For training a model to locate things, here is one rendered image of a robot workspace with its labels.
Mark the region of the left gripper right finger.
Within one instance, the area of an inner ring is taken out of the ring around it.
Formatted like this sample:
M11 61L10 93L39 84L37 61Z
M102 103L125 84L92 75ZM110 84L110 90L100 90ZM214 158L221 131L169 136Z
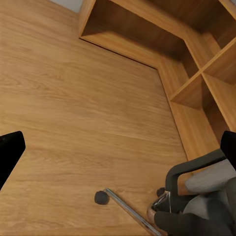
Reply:
M236 133L225 131L220 147L236 170Z

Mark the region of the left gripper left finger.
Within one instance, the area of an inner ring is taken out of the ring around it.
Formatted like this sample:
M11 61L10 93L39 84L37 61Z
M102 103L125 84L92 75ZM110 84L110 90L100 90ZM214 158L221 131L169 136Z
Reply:
M25 149L25 140L21 131L0 137L0 190Z

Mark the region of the swivel chair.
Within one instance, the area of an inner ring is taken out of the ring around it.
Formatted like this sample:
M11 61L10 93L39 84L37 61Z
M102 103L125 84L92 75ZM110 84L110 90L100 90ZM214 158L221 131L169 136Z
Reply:
M178 196L178 177L208 167L185 182L197 195ZM167 236L236 236L236 170L219 148L206 155L173 166L166 187L157 190L147 209L148 218ZM163 236L109 188L96 192L94 200L104 205L110 196L150 236Z

